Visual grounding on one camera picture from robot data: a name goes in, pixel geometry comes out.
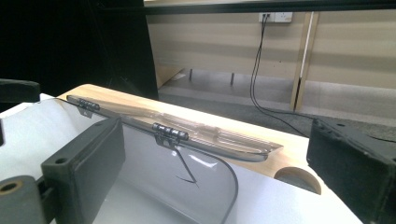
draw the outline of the metal frame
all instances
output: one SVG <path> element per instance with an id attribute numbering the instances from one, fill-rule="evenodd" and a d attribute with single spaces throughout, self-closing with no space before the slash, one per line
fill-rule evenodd
<path id="1" fill-rule="evenodd" d="M 157 5 L 147 7 L 103 7 L 100 11 L 128 12 L 145 15 L 243 13 L 277 11 L 340 11 L 394 9 L 396 2 L 389 0 L 277 0 L 200 5 Z"/>

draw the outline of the metal clip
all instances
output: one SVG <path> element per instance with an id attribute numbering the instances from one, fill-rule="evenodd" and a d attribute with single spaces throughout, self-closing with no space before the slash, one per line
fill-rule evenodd
<path id="1" fill-rule="evenodd" d="M 99 104 L 81 98 L 77 99 L 77 104 L 79 114 L 87 118 L 91 118 L 92 112 L 94 112 L 95 110 L 100 110 Z"/>
<path id="2" fill-rule="evenodd" d="M 153 123 L 152 130 L 156 131 L 154 137 L 157 145 L 172 150 L 176 149 L 176 146 L 180 143 L 180 140 L 189 140 L 188 133 L 176 130 L 171 127 L 163 126 L 159 123 Z"/>

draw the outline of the electrical outlet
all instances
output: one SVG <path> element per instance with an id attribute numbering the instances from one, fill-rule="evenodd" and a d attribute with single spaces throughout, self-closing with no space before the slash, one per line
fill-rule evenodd
<path id="1" fill-rule="evenodd" d="M 259 22 L 262 22 L 262 18 L 267 17 L 267 22 L 274 22 L 275 21 L 275 12 L 261 12 L 259 13 Z"/>
<path id="2" fill-rule="evenodd" d="M 262 18 L 267 17 L 267 22 L 291 22 L 292 12 L 261 12 L 259 13 L 259 22 Z"/>
<path id="3" fill-rule="evenodd" d="M 275 14 L 275 22 L 291 22 L 292 12 L 277 12 Z"/>

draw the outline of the black cable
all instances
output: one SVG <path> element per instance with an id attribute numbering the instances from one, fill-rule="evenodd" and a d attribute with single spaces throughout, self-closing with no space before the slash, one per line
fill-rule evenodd
<path id="1" fill-rule="evenodd" d="M 299 116 L 299 117 L 306 118 L 306 119 L 314 119 L 314 118 L 306 116 L 306 115 L 297 114 L 297 113 L 294 113 L 294 112 L 275 111 L 275 110 L 272 110 L 272 109 L 264 108 L 264 107 L 260 106 L 260 104 L 257 102 L 256 95 L 255 95 L 255 85 L 256 85 L 256 78 L 257 78 L 257 74 L 259 72 L 260 61 L 261 61 L 261 57 L 262 57 L 262 42 L 263 42 L 263 39 L 264 39 L 265 25 L 267 23 L 267 19 L 268 19 L 268 16 L 263 14 L 262 15 L 262 38 L 261 38 L 261 41 L 260 41 L 259 49 L 257 50 L 256 61 L 254 63 L 253 72 L 251 74 L 251 79 L 250 79 L 250 100 L 253 102 L 254 106 L 260 112 L 262 112 L 264 115 L 269 116 L 269 117 L 274 118 L 274 119 L 277 119 L 277 120 L 280 120 L 283 123 L 287 124 L 289 127 L 291 127 L 295 132 L 301 134 L 304 137 L 308 137 L 304 133 L 302 133 L 301 131 L 296 129 L 294 126 L 292 126 L 291 124 L 287 123 L 285 120 L 283 120 L 281 118 L 278 118 L 278 117 L 275 117 L 275 116 L 273 116 L 271 114 L 268 114 L 265 111 L 272 112 L 272 113 L 277 113 L 277 114 L 287 114 L 287 115 Z M 374 136 L 371 136 L 371 135 L 368 135 L 368 136 L 372 137 L 372 138 L 374 138 L 376 140 L 379 140 L 379 141 L 396 143 L 396 141 L 393 141 L 393 140 L 378 138 L 378 137 L 374 137 Z"/>
<path id="2" fill-rule="evenodd" d="M 286 125 L 290 126 L 290 127 L 291 127 L 294 131 L 296 131 L 297 133 L 301 134 L 301 135 L 304 136 L 304 137 L 308 137 L 307 135 L 305 135 L 304 133 L 300 132 L 298 129 L 296 129 L 295 127 L 293 127 L 291 124 L 287 123 L 285 120 L 280 119 L 280 118 L 278 118 L 278 117 L 275 117 L 275 116 L 273 116 L 273 115 L 271 115 L 271 114 L 266 113 L 266 112 L 265 112 L 266 110 L 267 110 L 267 111 L 270 111 L 270 112 L 274 112 L 274 113 L 277 113 L 277 112 L 276 112 L 276 111 L 271 111 L 271 110 L 268 110 L 268 109 L 265 109 L 265 108 L 262 108 L 262 107 L 259 105 L 259 103 L 257 102 L 257 100 L 256 100 L 255 91 L 254 91 L 254 84 L 256 83 L 256 77 L 257 77 L 257 74 L 258 74 L 258 71 L 259 71 L 259 67 L 260 67 L 260 60 L 261 60 L 261 56 L 262 56 L 262 41 L 263 41 L 263 38 L 264 38 L 265 24 L 267 23 L 267 19 L 268 19 L 267 16 L 265 16 L 265 19 L 264 19 L 264 16 L 265 16 L 265 14 L 262 15 L 262 38 L 261 38 L 261 42 L 260 42 L 260 45 L 259 45 L 259 49 L 257 50 L 256 61 L 255 61 L 255 63 L 254 63 L 253 72 L 252 72 L 252 74 L 251 74 L 251 79 L 250 79 L 250 99 L 251 99 L 251 101 L 253 102 L 254 106 L 255 106 L 259 111 L 261 111 L 264 115 L 269 116 L 269 117 L 274 118 L 274 119 L 277 119 L 277 120 L 280 120 L 280 121 L 282 121 L 283 123 L 285 123 Z"/>
<path id="3" fill-rule="evenodd" d="M 378 138 L 378 137 L 374 137 L 374 136 L 371 136 L 371 135 L 368 135 L 368 134 L 367 134 L 367 136 L 369 136 L 369 137 L 372 137 L 372 138 L 374 138 L 374 139 L 376 139 L 376 140 L 379 140 L 379 141 L 384 141 L 384 142 L 391 142 L 391 143 L 396 143 L 396 141 L 393 141 L 393 140 L 388 140 L 388 139 Z"/>

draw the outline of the wooden wall panel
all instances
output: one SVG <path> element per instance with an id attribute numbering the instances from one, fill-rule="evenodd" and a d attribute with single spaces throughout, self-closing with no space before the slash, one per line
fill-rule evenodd
<path id="1" fill-rule="evenodd" d="M 155 62 L 251 74 L 261 24 L 258 13 L 147 16 Z M 267 23 L 260 76 L 294 78 L 304 13 L 292 23 Z"/>
<path id="2" fill-rule="evenodd" d="M 307 80 L 396 89 L 396 11 L 320 12 Z"/>

